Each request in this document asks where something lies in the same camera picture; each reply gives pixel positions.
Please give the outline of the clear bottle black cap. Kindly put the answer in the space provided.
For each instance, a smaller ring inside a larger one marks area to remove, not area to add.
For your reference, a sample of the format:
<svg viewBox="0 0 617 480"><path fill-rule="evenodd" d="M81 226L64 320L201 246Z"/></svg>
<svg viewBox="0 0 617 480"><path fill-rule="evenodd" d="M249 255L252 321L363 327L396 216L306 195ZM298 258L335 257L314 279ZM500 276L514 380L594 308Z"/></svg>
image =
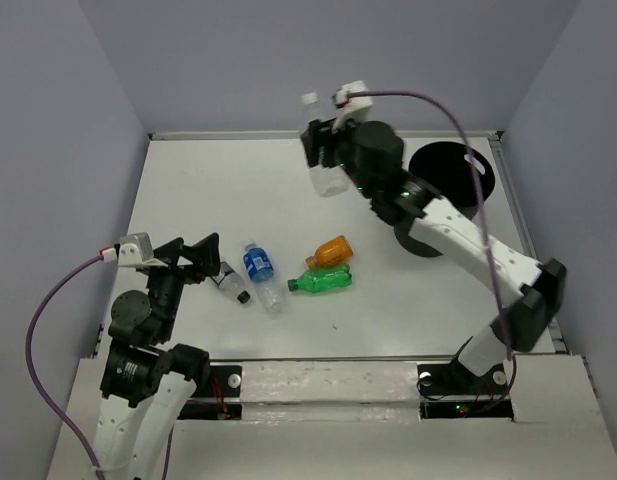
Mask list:
<svg viewBox="0 0 617 480"><path fill-rule="evenodd" d="M220 262L219 273L211 281L226 297L241 305L251 299L243 278L226 261Z"/></svg>

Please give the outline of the clear bottle green white label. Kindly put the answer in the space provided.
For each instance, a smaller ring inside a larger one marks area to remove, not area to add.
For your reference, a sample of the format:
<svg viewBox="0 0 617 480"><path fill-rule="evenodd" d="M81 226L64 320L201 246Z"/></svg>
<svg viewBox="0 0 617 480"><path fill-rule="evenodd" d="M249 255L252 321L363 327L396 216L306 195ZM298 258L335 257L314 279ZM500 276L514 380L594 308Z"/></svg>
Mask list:
<svg viewBox="0 0 617 480"><path fill-rule="evenodd" d="M349 181L334 160L331 126L325 119L319 97L316 92L310 92L303 95L301 101L300 140L312 186L323 198L344 193Z"/></svg>

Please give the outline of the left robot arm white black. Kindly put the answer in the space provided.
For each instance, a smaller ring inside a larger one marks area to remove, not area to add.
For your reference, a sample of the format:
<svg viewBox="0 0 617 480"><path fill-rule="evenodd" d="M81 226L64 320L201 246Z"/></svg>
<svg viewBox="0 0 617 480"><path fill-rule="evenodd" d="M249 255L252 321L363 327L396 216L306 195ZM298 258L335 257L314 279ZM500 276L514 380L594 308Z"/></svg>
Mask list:
<svg viewBox="0 0 617 480"><path fill-rule="evenodd" d="M106 261L147 278L112 303L93 450L98 479L149 479L180 411L209 383L210 358L171 339L183 290L220 270L219 236L193 245L181 237L153 247L147 233L120 239Z"/></svg>

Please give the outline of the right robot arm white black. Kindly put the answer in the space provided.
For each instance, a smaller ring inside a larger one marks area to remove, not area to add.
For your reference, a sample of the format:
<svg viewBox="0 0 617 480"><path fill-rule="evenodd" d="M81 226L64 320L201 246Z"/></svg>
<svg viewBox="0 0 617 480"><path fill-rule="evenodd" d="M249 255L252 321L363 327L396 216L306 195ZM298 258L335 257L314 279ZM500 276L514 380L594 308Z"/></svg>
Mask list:
<svg viewBox="0 0 617 480"><path fill-rule="evenodd" d="M386 224L452 260L495 296L498 314L433 375L451 394L474 390L513 353L528 353L561 308L567 269L503 244L427 180L404 169L404 142L386 123L314 119L300 134L310 170L345 174Z"/></svg>

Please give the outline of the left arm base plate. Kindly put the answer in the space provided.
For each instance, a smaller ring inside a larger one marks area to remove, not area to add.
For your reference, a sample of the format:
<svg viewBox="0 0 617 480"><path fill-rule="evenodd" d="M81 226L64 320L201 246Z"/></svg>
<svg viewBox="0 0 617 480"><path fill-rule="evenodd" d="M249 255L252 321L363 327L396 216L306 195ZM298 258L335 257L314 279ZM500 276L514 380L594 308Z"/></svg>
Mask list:
<svg viewBox="0 0 617 480"><path fill-rule="evenodd" d="M242 366L212 364L210 376L179 413L179 420L236 421L242 417Z"/></svg>

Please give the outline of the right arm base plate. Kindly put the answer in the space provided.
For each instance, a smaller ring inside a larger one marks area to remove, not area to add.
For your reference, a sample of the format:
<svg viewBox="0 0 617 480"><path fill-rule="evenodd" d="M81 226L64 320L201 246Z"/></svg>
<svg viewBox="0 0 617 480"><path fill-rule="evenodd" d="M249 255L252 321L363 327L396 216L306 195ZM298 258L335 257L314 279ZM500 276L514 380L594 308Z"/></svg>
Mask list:
<svg viewBox="0 0 617 480"><path fill-rule="evenodd" d="M418 364L416 387L422 420L514 419L510 380L502 363L466 383L450 377L450 365Z"/></svg>

